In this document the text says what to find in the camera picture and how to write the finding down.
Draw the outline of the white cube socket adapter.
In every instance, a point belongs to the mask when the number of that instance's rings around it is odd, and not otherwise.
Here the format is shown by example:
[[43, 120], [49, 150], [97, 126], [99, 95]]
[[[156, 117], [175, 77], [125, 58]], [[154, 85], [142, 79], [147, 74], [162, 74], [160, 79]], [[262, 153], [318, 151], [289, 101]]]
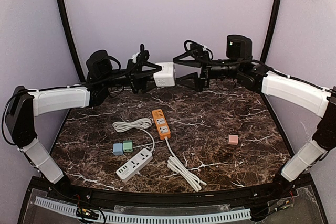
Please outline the white cube socket adapter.
[[175, 86], [176, 69], [173, 62], [157, 62], [156, 65], [162, 67], [161, 71], [156, 72], [153, 77], [157, 87]]

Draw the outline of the green plug adapter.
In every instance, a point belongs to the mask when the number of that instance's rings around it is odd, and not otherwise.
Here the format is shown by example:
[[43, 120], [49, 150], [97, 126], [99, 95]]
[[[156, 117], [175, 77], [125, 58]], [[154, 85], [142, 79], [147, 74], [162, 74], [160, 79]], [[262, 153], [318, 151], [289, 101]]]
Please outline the green plug adapter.
[[122, 147], [123, 147], [123, 152], [124, 153], [133, 152], [133, 142], [132, 142], [132, 140], [123, 141]]

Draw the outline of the blue plug adapter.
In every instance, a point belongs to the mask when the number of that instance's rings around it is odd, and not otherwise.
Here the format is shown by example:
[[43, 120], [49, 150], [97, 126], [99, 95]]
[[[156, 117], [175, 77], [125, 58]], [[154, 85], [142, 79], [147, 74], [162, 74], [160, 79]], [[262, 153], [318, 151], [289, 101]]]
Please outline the blue plug adapter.
[[112, 152], [113, 152], [114, 155], [123, 155], [123, 144], [122, 143], [114, 143]]

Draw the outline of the white power strip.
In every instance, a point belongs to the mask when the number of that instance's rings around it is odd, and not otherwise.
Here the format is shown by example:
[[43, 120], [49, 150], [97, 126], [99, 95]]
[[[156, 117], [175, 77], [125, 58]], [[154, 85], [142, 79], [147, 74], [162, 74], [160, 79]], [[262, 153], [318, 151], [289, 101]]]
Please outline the white power strip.
[[117, 171], [117, 176], [123, 181], [129, 181], [137, 172], [144, 168], [153, 159], [152, 153], [143, 148], [130, 160], [122, 165]]

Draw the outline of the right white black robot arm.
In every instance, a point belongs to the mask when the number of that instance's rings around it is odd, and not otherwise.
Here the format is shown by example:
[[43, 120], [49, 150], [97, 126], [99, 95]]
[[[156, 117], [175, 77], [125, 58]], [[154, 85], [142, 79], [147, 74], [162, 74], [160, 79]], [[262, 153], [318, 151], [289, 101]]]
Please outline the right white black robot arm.
[[184, 50], [173, 62], [201, 72], [178, 78], [179, 84], [192, 79], [192, 89], [203, 91], [212, 79], [233, 79], [250, 91], [281, 98], [320, 117], [310, 140], [280, 170], [279, 181], [294, 181], [335, 148], [335, 88], [312, 84], [254, 60], [252, 40], [243, 35], [227, 36], [224, 60], [215, 60], [210, 49], [192, 40], [184, 42]]

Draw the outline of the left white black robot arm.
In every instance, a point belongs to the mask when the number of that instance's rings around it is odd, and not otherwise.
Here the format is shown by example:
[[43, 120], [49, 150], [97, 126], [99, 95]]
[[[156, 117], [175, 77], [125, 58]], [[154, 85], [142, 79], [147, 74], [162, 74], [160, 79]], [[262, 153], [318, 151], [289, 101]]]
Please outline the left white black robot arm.
[[1, 129], [8, 129], [10, 134], [5, 142], [18, 147], [51, 184], [69, 183], [67, 175], [39, 141], [35, 118], [49, 112], [99, 106], [110, 96], [113, 87], [130, 87], [133, 93], [145, 92], [147, 82], [162, 70], [161, 66], [149, 62], [149, 57], [149, 52], [141, 45], [140, 51], [123, 69], [106, 50], [98, 50], [86, 62], [85, 82], [44, 89], [17, 86], [2, 114]]

